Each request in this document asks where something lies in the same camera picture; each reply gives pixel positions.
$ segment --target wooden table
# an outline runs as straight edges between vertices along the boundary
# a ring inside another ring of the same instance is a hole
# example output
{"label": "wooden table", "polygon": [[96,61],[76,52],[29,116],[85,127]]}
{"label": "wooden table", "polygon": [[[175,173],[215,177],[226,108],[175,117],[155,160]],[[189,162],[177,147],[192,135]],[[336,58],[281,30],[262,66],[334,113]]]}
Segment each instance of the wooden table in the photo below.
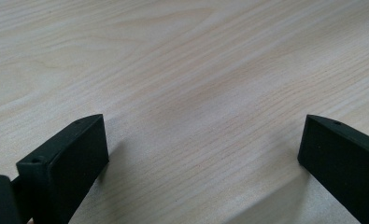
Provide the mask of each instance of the wooden table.
{"label": "wooden table", "polygon": [[103,113],[71,223],[357,223],[296,155],[369,134],[369,1],[0,1],[0,174]]}

